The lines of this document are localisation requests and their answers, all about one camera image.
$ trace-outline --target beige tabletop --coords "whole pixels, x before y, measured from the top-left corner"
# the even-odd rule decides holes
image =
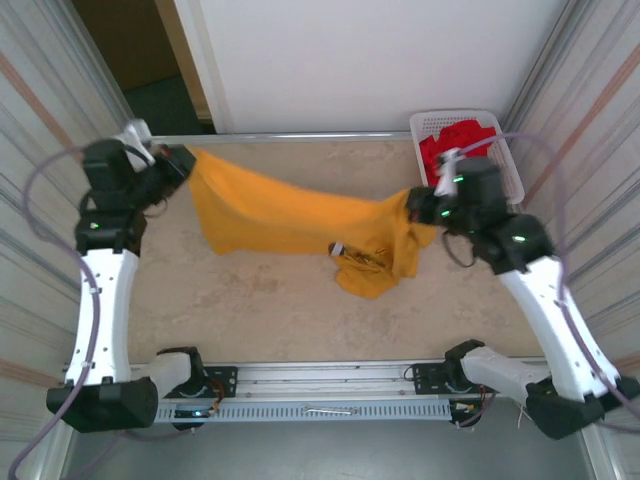
[[[383,199],[420,184],[411,142],[211,145],[236,164],[305,188]],[[463,239],[453,248],[469,255]],[[341,290],[324,255],[217,256],[188,186],[143,238],[129,320],[132,362],[195,345],[206,362],[439,358],[477,338],[512,356],[540,355],[522,312],[489,268],[462,269],[440,238],[418,275],[376,300]]]

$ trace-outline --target yellow t-shirt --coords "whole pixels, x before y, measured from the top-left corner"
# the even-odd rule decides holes
[[[434,227],[409,222],[408,190],[382,202],[320,193],[190,150],[196,157],[189,178],[193,203],[218,254],[247,249],[326,255],[339,242],[346,249],[334,257],[337,282],[375,298],[401,277],[415,276],[418,251],[434,238]]]

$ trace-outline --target black mount plate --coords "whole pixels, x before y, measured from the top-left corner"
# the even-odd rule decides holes
[[[165,398],[217,398],[216,393],[211,388],[208,379],[214,378],[218,380],[224,387],[225,398],[233,398],[236,396],[236,387],[238,386],[238,367],[204,367],[205,386],[195,395],[184,395],[173,390]]]
[[[415,363],[411,365],[410,371],[413,373],[416,395],[480,394],[479,385],[469,384],[469,388],[464,390],[455,390],[449,385],[444,363]],[[488,387],[485,387],[485,391],[493,392]]]

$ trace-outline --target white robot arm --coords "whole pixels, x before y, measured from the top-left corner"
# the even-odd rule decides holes
[[[535,217],[508,211],[499,168],[485,157],[467,159],[458,149],[440,160],[436,188],[412,190],[410,217],[471,241],[474,256],[491,266],[522,308],[548,365],[531,366],[471,340],[445,355],[449,383],[458,391],[486,385],[513,398],[527,406],[536,425],[552,438],[573,433],[619,406],[605,382],[627,398],[638,396],[637,380],[622,377],[604,356],[564,286],[564,303],[599,369],[594,371],[585,358],[560,308],[561,262]],[[419,376],[414,367],[414,378]]]
[[[62,417],[80,432],[147,427],[159,399],[177,389],[201,390],[203,366],[194,347],[159,352],[145,369],[132,375],[127,355],[129,299],[140,241],[143,210],[168,198],[184,182],[194,159],[184,147],[149,151],[144,122],[127,127],[117,139],[85,149],[84,169],[95,208],[81,209],[76,249],[91,268],[102,304],[97,347],[80,395]],[[602,418],[619,405],[606,379],[627,396],[640,394],[635,379],[621,377],[587,329],[569,293],[566,304],[602,375],[589,366],[557,302],[561,265],[540,222],[507,210],[500,171],[488,159],[465,159],[456,151],[443,157],[436,189],[418,187],[407,202],[410,218],[442,225],[471,240],[474,255],[487,261],[523,309],[547,359],[532,366],[500,355],[469,340],[445,355],[446,384],[452,391],[486,385],[526,405],[536,425],[562,438]],[[74,355],[65,386],[51,389],[47,406],[56,412],[80,378],[92,328],[92,292],[83,278]],[[420,377],[414,365],[414,378]]]
[[[76,250],[90,268],[100,295],[100,324],[91,369],[63,420],[80,432],[149,427],[160,399],[178,388],[194,394],[204,384],[195,347],[158,353],[132,374],[127,354],[129,300],[146,228],[143,211],[166,200],[194,165],[184,147],[150,147],[143,121],[124,133],[84,149],[83,168],[91,185],[76,225]],[[89,201],[95,205],[89,209]],[[93,328],[92,291],[82,277],[78,332],[62,388],[47,392],[47,407],[57,412],[81,378]]]

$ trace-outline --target white plastic basket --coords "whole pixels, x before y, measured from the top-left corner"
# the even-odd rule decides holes
[[[418,167],[420,168],[420,177],[422,184],[428,185],[427,175],[422,162],[420,153],[420,142],[425,138],[434,135],[436,138],[440,134],[440,130],[444,127],[452,125],[461,120],[475,119],[482,127],[494,127],[496,133],[502,133],[502,129],[498,124],[498,119],[491,112],[485,110],[433,110],[430,112],[416,113],[411,116],[409,121],[411,125],[411,136],[413,144],[416,148],[416,156],[418,158]],[[513,162],[513,157],[504,140],[498,140],[489,147],[489,158],[500,166],[502,172],[502,187],[504,188],[509,203],[516,205],[524,199],[524,188],[518,175],[518,170]]]

